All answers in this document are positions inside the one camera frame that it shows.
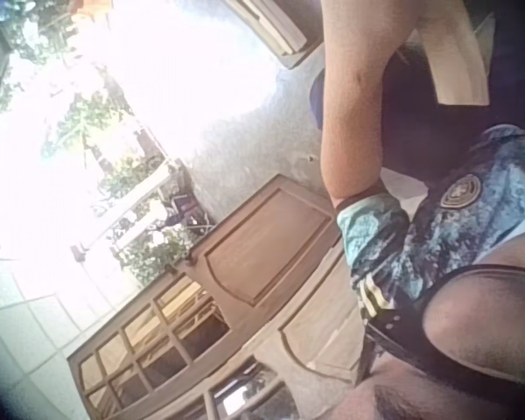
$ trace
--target blue patterned shirt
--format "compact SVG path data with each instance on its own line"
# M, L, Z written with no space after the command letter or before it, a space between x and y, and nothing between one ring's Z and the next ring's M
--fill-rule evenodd
M387 192L339 213L364 319L415 300L444 274L473 264L525 219L525 131L482 134L466 161L429 190L412 222Z

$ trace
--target badge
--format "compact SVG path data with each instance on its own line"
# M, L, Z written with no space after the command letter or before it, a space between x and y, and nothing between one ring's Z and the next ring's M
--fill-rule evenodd
M459 179L441 199L442 208L459 209L470 206L482 192L482 184L476 175L466 175Z

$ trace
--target sleeve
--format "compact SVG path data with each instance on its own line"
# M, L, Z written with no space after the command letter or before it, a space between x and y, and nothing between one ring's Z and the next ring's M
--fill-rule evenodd
M365 322L395 305L392 274L403 251L409 216L395 197L383 192L347 206L337 222Z

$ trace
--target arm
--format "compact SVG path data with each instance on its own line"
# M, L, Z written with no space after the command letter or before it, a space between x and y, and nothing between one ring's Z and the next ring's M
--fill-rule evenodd
M416 26L420 4L322 0L326 74L321 171L335 206L379 181L383 71Z

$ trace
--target eyebrow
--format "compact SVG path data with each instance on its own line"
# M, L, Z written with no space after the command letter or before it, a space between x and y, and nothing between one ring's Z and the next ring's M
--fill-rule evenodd
M424 420L421 410L404 399L392 388L382 385L374 387L375 409L387 420Z

